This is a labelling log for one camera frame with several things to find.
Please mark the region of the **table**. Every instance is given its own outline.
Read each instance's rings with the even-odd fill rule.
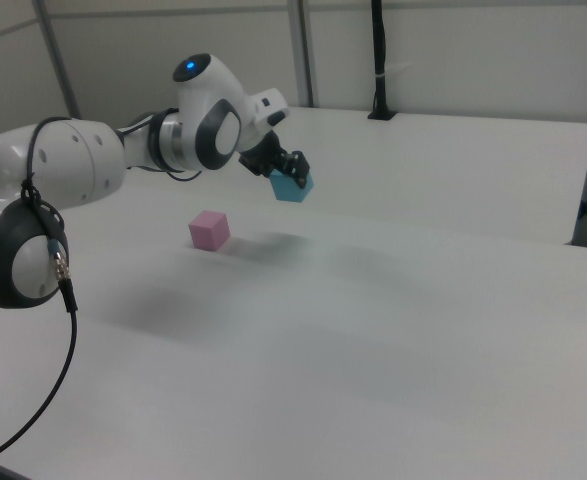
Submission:
[[[276,131],[311,164],[317,188],[306,209],[556,245],[573,238],[585,124],[409,114],[378,122],[366,112],[292,108]],[[273,197],[236,161],[192,189]]]
[[[587,249],[149,178],[166,188],[65,212],[76,358],[0,464],[44,480],[587,478]],[[190,246],[202,209],[228,215],[219,252]],[[59,297],[0,310],[0,443],[69,332]]]

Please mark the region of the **cable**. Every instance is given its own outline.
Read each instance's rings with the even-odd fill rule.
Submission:
[[[69,370],[71,365],[71,360],[73,359],[73,353],[75,352],[75,344],[77,341],[77,303],[75,301],[75,295],[73,294],[73,283],[71,282],[71,277],[69,275],[68,265],[66,263],[66,259],[61,253],[60,245],[57,240],[53,238],[49,228],[47,227],[46,223],[42,219],[41,213],[39,211],[40,206],[44,206],[51,211],[53,215],[58,217],[62,228],[64,228],[64,220],[60,213],[49,203],[42,200],[40,196],[40,192],[35,188],[33,185],[33,152],[35,151],[35,142],[37,140],[37,136],[42,130],[42,128],[52,122],[57,122],[59,120],[70,120],[68,117],[50,117],[43,121],[41,121],[33,130],[33,134],[31,136],[31,141],[29,143],[29,151],[26,157],[26,179],[22,182],[22,200],[30,207],[30,210],[33,212],[35,217],[37,218],[38,222],[42,226],[42,230],[45,232],[48,238],[48,249],[53,261],[55,262],[55,275],[58,280],[58,285],[60,287],[60,292],[62,293],[62,297],[64,298],[64,304],[66,305],[66,311],[71,315],[71,341],[69,344],[69,350],[66,354],[66,360],[64,360],[64,366],[62,367],[62,371],[53,386],[53,389],[46,397],[40,408],[35,412],[35,414],[29,419],[28,422],[11,438],[9,438],[6,442],[0,445],[0,453],[4,450],[9,448],[15,442],[17,442],[22,435],[24,435],[29,428],[33,426],[33,424],[40,418],[40,416],[44,413],[44,411],[48,408],[50,403],[53,401],[53,398],[57,394],[57,391],[60,389],[64,378],[66,377],[66,373]]]
[[[66,372],[68,372],[69,366],[71,365],[71,360],[73,359],[73,352],[75,351],[75,343],[76,343],[76,339],[77,339],[77,316],[74,311],[70,312],[70,313],[71,313],[71,343],[69,345],[69,351],[66,354],[66,360],[64,361],[64,366],[62,367],[62,371],[60,372],[60,375],[57,378],[57,381],[55,382],[53,389],[51,390],[51,393],[49,393],[49,396],[46,397],[46,400],[44,400],[44,403],[42,404],[42,406],[38,409],[37,412],[35,412],[35,415],[33,415],[31,417],[31,419],[28,422],[26,422],[26,424],[15,435],[13,435],[9,440],[7,440],[4,444],[2,444],[0,446],[0,453],[2,453],[4,450],[9,448],[15,442],[17,442],[18,439],[22,435],[24,435],[29,428],[31,428],[33,426],[33,424],[37,421],[37,419],[40,418],[42,413],[44,413],[44,410],[47,409],[47,407],[49,406],[49,404],[53,400],[53,397],[55,397],[55,394],[57,393],[60,386],[62,385],[62,382],[64,381],[64,377],[66,376]]]
[[[30,210],[33,212],[33,215],[35,215],[35,218],[37,218],[38,223],[42,227],[42,230],[49,239],[52,238],[53,235],[51,234],[51,231],[49,230],[44,220],[42,219],[39,207],[46,207],[55,217],[57,217],[62,228],[64,228],[64,219],[62,218],[60,212],[58,212],[53,207],[53,205],[42,200],[40,192],[37,188],[35,188],[35,185],[33,185],[33,153],[35,151],[35,142],[37,140],[37,136],[39,135],[42,128],[44,128],[44,126],[49,123],[58,122],[60,120],[70,120],[70,118],[49,117],[38,123],[35,127],[35,130],[33,130],[33,134],[31,135],[31,141],[29,142],[29,151],[26,156],[26,178],[22,182],[22,191],[20,193],[22,200],[29,206]]]
[[[140,128],[144,128],[144,127],[146,127],[146,126],[147,126],[149,123],[151,123],[151,121],[150,121],[150,120],[149,120],[149,121],[147,121],[147,122],[144,122],[144,123],[140,123],[139,125],[136,125],[136,126],[135,126],[135,127],[133,127],[133,128],[129,128],[128,130],[124,130],[124,131],[120,131],[120,134],[121,134],[123,137],[126,137],[126,136],[127,136],[129,133],[133,133],[133,132],[135,132],[136,130],[139,130]]]
[[[166,172],[166,174],[171,177],[173,180],[176,180],[178,182],[190,182],[191,180],[195,180],[197,177],[199,177],[202,172],[199,171],[197,172],[195,175],[193,175],[192,177],[189,178],[180,178],[180,177],[176,177],[175,175],[173,175],[171,172]]]
[[[191,180],[195,180],[197,177],[199,177],[202,174],[202,171],[199,171],[195,175],[193,175],[192,177],[180,178],[180,177],[176,177],[171,172],[165,172],[164,170],[158,170],[158,169],[150,168],[150,167],[135,166],[135,167],[129,167],[129,168],[139,168],[140,170],[144,170],[146,172],[153,172],[153,173],[166,173],[169,177],[171,177],[173,180],[176,180],[178,182],[190,182]]]

